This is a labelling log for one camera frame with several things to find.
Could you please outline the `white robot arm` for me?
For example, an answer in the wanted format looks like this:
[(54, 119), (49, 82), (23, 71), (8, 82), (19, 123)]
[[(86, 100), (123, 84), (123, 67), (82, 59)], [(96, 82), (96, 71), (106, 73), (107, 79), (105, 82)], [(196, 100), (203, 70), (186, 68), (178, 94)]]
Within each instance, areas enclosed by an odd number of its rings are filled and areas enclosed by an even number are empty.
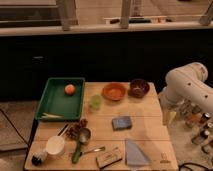
[(166, 74), (166, 86), (158, 94), (164, 125), (169, 123), (171, 113), (185, 100), (213, 114), (213, 88), (205, 84), (207, 78), (208, 70), (199, 62), (172, 69)]

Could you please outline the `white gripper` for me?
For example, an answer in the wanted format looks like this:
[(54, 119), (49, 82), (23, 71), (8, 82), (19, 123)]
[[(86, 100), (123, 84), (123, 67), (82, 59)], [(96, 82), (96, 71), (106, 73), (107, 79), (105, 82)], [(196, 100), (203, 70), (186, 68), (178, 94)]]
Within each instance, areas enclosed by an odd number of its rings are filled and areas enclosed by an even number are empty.
[(160, 104), (163, 112), (163, 124), (168, 126), (177, 114), (176, 105), (169, 104), (163, 100), (160, 101)]

